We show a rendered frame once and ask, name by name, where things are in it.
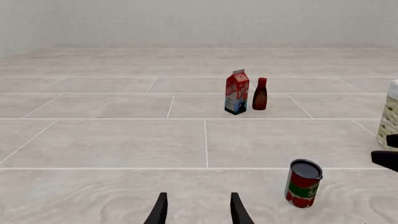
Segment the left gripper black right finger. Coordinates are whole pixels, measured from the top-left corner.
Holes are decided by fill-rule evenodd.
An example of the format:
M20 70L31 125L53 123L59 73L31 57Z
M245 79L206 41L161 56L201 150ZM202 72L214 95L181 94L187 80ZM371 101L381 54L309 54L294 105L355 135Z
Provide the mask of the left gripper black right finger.
M236 192L231 193L230 210L233 224L254 224Z

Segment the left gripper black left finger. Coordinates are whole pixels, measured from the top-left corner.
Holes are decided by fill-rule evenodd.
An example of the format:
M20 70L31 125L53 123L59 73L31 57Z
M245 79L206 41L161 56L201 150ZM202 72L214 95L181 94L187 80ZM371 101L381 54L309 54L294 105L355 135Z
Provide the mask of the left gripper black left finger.
M149 216L143 224L165 224L167 219L167 193L161 192Z

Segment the white woven basket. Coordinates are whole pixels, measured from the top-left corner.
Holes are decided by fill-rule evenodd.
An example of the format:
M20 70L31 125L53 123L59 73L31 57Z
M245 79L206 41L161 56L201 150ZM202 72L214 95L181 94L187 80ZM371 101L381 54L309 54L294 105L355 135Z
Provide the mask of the white woven basket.
M398 152L398 147L390 147L387 145L386 136L390 134L398 134L398 80L393 80L390 83L386 96L386 104L376 135L378 143L384 149Z

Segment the tomato sauce can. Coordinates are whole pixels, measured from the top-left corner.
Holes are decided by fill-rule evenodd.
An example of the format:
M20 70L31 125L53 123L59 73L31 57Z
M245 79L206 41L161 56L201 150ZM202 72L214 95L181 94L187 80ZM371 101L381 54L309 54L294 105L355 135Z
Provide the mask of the tomato sauce can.
M285 186L285 199L298 208L313 205L323 171L316 163L306 159L296 159L290 163Z

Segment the red ketchup bottle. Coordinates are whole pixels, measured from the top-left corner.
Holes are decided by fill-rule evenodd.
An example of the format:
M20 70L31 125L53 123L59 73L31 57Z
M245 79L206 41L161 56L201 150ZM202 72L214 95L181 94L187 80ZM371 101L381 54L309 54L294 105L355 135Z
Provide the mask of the red ketchup bottle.
M257 88L252 99L252 108L254 110L265 110L267 106L267 78L259 78Z

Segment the red white milk carton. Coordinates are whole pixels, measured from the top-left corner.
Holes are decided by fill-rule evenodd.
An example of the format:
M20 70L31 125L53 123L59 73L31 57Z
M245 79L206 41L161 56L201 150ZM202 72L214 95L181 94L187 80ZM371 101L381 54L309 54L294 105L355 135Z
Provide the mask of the red white milk carton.
M244 113L248 105L249 78L245 70L235 70L226 79L224 110L233 115Z

